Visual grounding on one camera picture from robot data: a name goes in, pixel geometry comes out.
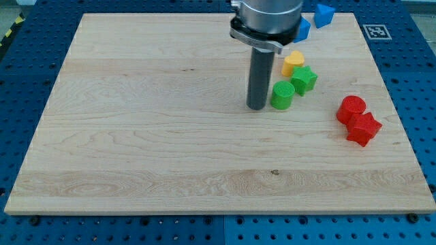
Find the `blue block behind arm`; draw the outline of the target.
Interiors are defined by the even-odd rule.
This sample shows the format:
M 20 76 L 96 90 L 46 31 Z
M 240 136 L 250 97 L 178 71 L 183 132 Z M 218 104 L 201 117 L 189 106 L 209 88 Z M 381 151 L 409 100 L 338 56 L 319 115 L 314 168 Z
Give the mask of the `blue block behind arm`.
M 294 43 L 304 41 L 308 38 L 311 29 L 311 23 L 304 17 L 301 18 L 298 35 L 294 39 Z

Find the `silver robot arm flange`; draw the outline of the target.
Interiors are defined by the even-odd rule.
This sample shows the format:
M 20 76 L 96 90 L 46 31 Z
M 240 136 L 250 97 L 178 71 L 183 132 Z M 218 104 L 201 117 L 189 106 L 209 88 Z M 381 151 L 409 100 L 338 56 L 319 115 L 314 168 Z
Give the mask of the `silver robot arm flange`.
M 262 51 L 281 54 L 299 32 L 303 0 L 233 0 L 230 36 Z

